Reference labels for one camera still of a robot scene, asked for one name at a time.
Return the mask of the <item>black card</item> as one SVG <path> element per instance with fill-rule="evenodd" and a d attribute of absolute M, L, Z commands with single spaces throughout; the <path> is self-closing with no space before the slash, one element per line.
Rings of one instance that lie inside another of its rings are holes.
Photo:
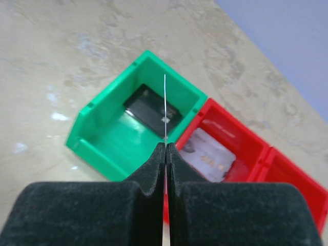
<path fill-rule="evenodd" d="M 166 74 L 164 74 L 163 76 L 163 95 L 164 95 L 164 123 L 165 123 L 165 148 L 167 147 L 167 93 L 166 93 Z M 167 165 L 165 162 L 165 184 L 164 184 L 164 188 L 165 188 L 165 195 L 167 195 L 168 192 L 168 186 L 167 186 Z"/>
<path fill-rule="evenodd" d="M 126 112 L 152 130 L 165 137 L 164 98 L 145 84 L 124 102 Z M 167 131 L 173 130 L 182 120 L 182 114 L 167 102 Z"/>

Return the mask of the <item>silver card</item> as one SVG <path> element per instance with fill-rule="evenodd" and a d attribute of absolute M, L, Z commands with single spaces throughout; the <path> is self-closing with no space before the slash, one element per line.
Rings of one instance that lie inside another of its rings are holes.
<path fill-rule="evenodd" d="M 233 152 L 201 128 L 193 132 L 180 155 L 211 182 L 222 182 L 236 160 Z"/>

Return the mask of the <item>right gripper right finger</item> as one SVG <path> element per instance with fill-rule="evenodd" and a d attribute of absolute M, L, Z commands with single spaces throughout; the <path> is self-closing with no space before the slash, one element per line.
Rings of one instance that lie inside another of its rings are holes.
<path fill-rule="evenodd" d="M 210 182 L 166 147 L 171 245 L 322 245 L 288 183 Z"/>

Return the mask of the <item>red bin with gold card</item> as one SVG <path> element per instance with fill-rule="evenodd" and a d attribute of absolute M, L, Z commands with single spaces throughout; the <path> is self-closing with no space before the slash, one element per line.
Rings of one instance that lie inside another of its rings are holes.
<path fill-rule="evenodd" d="M 276 148 L 269 148 L 255 180 L 294 185 L 305 198 L 318 231 L 323 232 L 327 217 L 327 190 Z"/>

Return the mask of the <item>green plastic bin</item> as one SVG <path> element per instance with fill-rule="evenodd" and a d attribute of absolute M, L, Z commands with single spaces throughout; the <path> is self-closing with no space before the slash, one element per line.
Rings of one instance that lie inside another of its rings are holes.
<path fill-rule="evenodd" d="M 164 138 L 128 114 L 124 102 L 142 84 L 164 98 L 164 74 L 167 102 L 182 114 L 180 123 L 167 131 L 167 141 L 176 142 L 208 97 L 154 53 L 145 51 L 80 110 L 67 147 L 109 180 L 127 178 Z"/>

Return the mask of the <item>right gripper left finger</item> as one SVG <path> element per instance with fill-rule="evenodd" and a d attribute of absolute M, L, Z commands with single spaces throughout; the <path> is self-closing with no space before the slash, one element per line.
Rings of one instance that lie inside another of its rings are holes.
<path fill-rule="evenodd" d="M 118 182 L 34 182 L 14 203 L 1 245 L 161 245 L 166 147 Z"/>

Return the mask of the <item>red bin with silver card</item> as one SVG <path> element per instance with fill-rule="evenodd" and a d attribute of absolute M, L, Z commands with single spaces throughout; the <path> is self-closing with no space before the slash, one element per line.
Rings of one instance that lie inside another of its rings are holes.
<path fill-rule="evenodd" d="M 167 193 L 163 219 L 169 223 L 178 186 L 172 182 L 253 182 L 269 144 L 209 98 L 174 146 L 167 149 Z"/>

